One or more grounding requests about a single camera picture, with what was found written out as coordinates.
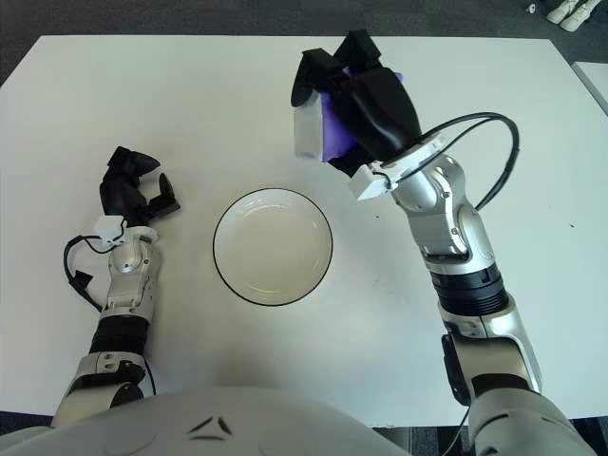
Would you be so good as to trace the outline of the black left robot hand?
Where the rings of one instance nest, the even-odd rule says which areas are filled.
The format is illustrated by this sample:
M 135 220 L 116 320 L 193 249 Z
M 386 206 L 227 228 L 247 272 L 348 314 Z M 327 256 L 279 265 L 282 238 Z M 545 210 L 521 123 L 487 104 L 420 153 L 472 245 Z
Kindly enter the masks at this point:
M 141 177 L 161 164 L 143 153 L 118 146 L 100 184 L 100 197 L 107 216 L 122 216 L 128 227 L 148 226 L 152 221 L 181 209 L 170 180 L 159 177 L 160 193 L 147 199 L 140 191 Z

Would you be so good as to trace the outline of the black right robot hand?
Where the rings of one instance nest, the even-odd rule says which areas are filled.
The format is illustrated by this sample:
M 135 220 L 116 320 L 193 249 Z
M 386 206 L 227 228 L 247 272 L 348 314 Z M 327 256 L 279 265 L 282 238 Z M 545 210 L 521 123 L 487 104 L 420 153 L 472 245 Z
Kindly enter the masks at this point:
M 389 162 L 422 137 L 400 73 L 383 66 L 364 29 L 347 34 L 335 53 L 302 52 L 294 78 L 294 152 L 347 176 Z

